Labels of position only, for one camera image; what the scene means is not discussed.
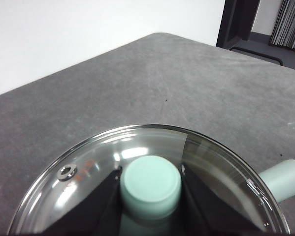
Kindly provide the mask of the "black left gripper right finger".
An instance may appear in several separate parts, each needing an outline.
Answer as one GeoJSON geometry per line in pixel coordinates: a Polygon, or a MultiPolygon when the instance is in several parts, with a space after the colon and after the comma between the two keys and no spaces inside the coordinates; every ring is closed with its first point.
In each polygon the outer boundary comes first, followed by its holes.
{"type": "Polygon", "coordinates": [[[219,198],[186,164],[178,167],[181,193],[169,236],[243,236],[262,230],[219,198]]]}

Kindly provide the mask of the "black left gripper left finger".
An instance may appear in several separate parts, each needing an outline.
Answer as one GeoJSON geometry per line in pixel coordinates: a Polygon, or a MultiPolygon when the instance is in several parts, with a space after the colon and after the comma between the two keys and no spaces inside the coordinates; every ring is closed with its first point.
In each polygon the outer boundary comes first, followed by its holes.
{"type": "Polygon", "coordinates": [[[120,177],[112,171],[83,201],[43,231],[44,236],[117,236],[122,216],[120,177]]]}

